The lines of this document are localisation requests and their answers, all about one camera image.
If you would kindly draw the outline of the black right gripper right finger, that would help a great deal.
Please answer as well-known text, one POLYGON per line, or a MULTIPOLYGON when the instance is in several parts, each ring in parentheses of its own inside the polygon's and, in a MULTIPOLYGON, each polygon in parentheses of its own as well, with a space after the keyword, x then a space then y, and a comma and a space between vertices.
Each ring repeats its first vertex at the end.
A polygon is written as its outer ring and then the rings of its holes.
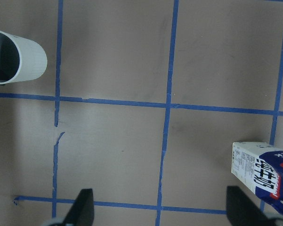
POLYGON ((226 216, 232 226, 275 226, 275 220, 269 219, 238 187, 226 189, 226 216))

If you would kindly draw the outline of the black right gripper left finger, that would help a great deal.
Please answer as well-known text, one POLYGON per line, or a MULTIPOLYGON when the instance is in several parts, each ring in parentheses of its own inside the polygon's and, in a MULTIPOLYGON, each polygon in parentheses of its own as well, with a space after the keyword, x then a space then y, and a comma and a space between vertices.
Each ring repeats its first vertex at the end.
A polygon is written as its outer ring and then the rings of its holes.
POLYGON ((82 189, 62 221, 62 226, 92 226, 95 218, 93 190, 82 189))

